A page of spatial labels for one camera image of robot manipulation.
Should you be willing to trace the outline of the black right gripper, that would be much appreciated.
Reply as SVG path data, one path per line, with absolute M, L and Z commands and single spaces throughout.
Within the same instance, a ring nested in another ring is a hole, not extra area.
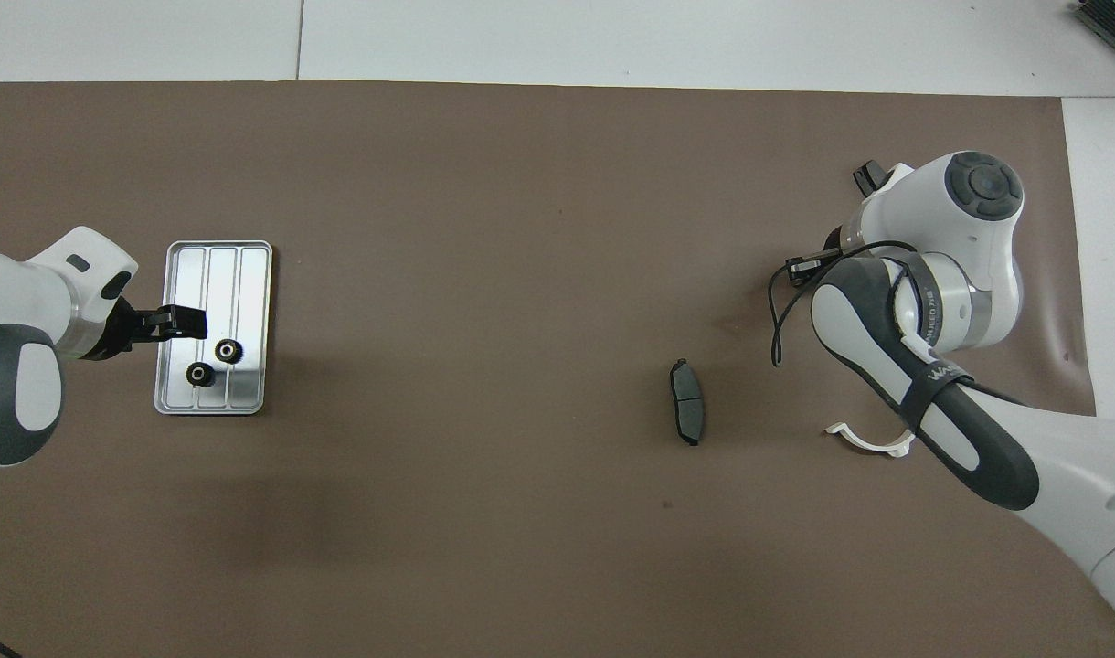
M 808 281 L 823 267 L 845 258 L 847 251 L 853 246 L 853 232 L 849 228 L 838 226 L 828 234 L 825 241 L 825 249 L 832 250 L 832 257 L 795 257 L 786 261 L 786 274 L 789 281 Z

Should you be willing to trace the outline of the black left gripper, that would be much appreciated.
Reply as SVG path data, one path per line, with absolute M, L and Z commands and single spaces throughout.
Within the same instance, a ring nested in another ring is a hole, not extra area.
M 101 337 L 83 358 L 110 359 L 130 354 L 133 345 L 144 342 L 145 338 L 148 341 L 207 340 L 206 323 L 206 312 L 186 304 L 161 304 L 155 311 L 136 311 L 126 299 L 116 299 Z M 145 325 L 154 326 L 149 330 Z

